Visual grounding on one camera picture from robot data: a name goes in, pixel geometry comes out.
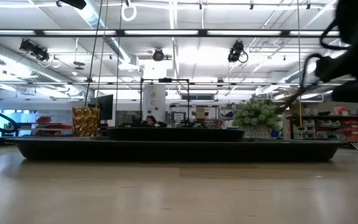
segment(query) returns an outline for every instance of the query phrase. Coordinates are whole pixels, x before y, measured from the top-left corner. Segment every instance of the potted plant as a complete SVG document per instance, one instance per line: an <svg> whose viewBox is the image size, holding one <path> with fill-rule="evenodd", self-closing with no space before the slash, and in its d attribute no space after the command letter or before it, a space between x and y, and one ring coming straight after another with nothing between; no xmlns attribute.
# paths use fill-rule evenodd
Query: potted plant
<svg viewBox="0 0 358 224"><path fill-rule="evenodd" d="M271 101L251 98L248 103L241 103L234 111L233 125L244 130L245 138L270 138L273 130L280 129L277 107Z"/></svg>

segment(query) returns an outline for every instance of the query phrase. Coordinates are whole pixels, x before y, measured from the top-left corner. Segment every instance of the security camera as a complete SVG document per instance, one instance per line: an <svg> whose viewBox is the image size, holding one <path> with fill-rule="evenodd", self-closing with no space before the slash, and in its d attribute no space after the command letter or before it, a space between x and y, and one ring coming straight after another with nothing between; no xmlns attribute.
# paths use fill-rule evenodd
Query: security camera
<svg viewBox="0 0 358 224"><path fill-rule="evenodd" d="M247 56L247 60L241 61L240 58L242 55ZM229 56L227 58L229 62L241 62L246 63L248 61L248 54L244 51L244 44L241 40L236 40L233 45L233 48L230 49Z"/></svg>
<svg viewBox="0 0 358 224"><path fill-rule="evenodd" d="M162 49L155 49L155 52L153 54L153 60L156 62L161 62L164 60L164 53L162 52Z"/></svg>

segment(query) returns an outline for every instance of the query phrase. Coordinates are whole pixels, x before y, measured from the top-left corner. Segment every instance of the metal frame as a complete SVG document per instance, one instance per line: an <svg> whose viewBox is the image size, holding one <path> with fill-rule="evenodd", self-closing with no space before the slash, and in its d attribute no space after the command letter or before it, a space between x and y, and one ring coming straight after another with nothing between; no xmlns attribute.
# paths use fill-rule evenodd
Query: metal frame
<svg viewBox="0 0 358 224"><path fill-rule="evenodd" d="M153 81L158 81L159 83L162 84L167 84L167 83L172 83L172 81L177 81L178 85L182 85L181 83L179 83L180 81L184 81L187 82L187 118L190 119L190 80L189 79L172 79L172 78L168 78L166 79L169 82L162 82L162 80L164 80L163 78L161 79L151 79L151 78L141 78L140 79L140 118L143 119L143 95L142 95L142 90L143 90L143 82L144 81L151 81L150 84L153 85L154 82Z"/></svg>
<svg viewBox="0 0 358 224"><path fill-rule="evenodd" d="M195 34L127 34L126 31L150 31L150 32L156 32L157 31L162 31L162 32L172 32L172 31L194 31ZM28 32L28 31L32 31L32 34L18 34L15 32L20 32L20 31L24 31L24 32ZM62 34L46 34L45 31L54 31L54 32L61 32ZM288 29L271 29L271 30L267 30L267 29L128 29L128 30L124 30L124 29L106 29L107 34L104 35L103 32L99 32L95 34L85 34L81 32L89 32L89 31L94 31L94 30L89 30L89 29L67 29L67 30L63 30L63 29L0 29L0 37L69 37L69 38L73 38L73 37L256 37L256 38L319 38L320 37L320 33L323 32L323 30L310 30L310 29L305 29L305 30L300 30L302 32L308 32L308 31L312 31L312 32L316 32L316 34L308 34L308 35L290 35L290 32L298 32L298 30L288 30ZM252 31L255 33L260 32L261 34L208 34L208 31ZM277 31L279 32L279 34L275 34L275 35L268 35L268 34L264 34L264 32L268 32L268 31ZM329 35L328 38L340 38L339 34L337 35Z"/></svg>
<svg viewBox="0 0 358 224"><path fill-rule="evenodd" d="M89 85L103 85L103 86L116 86L116 85L139 85L141 82L91 82ZM0 82L5 85L84 85L84 82ZM154 85L181 85L181 83L153 83ZM280 85L280 86L299 86L298 83L253 83L253 82L228 82L228 83L210 83L210 82L190 82L188 85L202 85L202 86L266 86L266 85ZM341 83L320 83L318 86L340 86Z"/></svg>

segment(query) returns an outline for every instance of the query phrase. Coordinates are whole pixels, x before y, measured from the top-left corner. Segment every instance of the box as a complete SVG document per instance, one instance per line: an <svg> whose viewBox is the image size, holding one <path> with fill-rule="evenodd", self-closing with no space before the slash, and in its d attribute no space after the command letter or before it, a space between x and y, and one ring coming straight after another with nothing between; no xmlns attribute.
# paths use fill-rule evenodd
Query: box
<svg viewBox="0 0 358 224"><path fill-rule="evenodd" d="M205 119L205 108L196 109L196 119Z"/></svg>

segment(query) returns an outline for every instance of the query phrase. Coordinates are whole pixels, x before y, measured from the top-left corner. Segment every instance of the hanging wire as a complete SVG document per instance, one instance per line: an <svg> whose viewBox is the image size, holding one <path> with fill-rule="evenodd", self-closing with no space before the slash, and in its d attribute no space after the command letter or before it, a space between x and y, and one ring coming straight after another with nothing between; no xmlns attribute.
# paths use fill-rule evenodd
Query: hanging wire
<svg viewBox="0 0 358 224"><path fill-rule="evenodd" d="M88 86L86 87L86 95L85 95L85 105L88 101L88 93L90 91L90 86L91 86L91 80L92 80L92 67L93 67L93 59L94 59L94 50L96 48L96 41L98 40L98 32L99 32L99 25L100 25L100 17L102 14L102 7L100 6L100 10L99 10L99 16L98 16L98 27L96 28L96 35L94 37L94 43L93 43L93 50L92 50L92 59L91 59L91 68L89 70L89 77L88 77Z"/></svg>
<svg viewBox="0 0 358 224"><path fill-rule="evenodd" d="M301 73L301 21L300 21L300 12L299 12L299 0L296 0L296 5L298 6L298 66L299 66L299 73ZM299 127L302 127L302 94L299 97Z"/></svg>
<svg viewBox="0 0 358 224"><path fill-rule="evenodd" d="M106 18L104 19L104 31L103 31L103 39L106 36L106 29L107 29L107 18L109 15L109 8L106 6ZM100 76L102 74L102 64L103 64L103 53L104 53L104 41L102 43L102 55L100 57L100 67L99 67L99 80L98 80L98 93L96 94L96 107L98 107L98 97L99 97L99 86L100 86Z"/></svg>
<svg viewBox="0 0 358 224"><path fill-rule="evenodd" d="M122 15L119 17L119 30L121 30L121 26L122 26ZM118 37L118 49L120 48L120 42L121 42L121 38ZM116 112L115 114L117 114L117 105L118 105L118 73L119 73L119 68L118 68L118 63L119 63L119 54L121 53L121 51L119 50L118 51L118 54L117 54L117 81L116 81ZM116 127L118 126L118 123L117 123L117 119L118 117L116 116L115 117L115 124L116 124Z"/></svg>

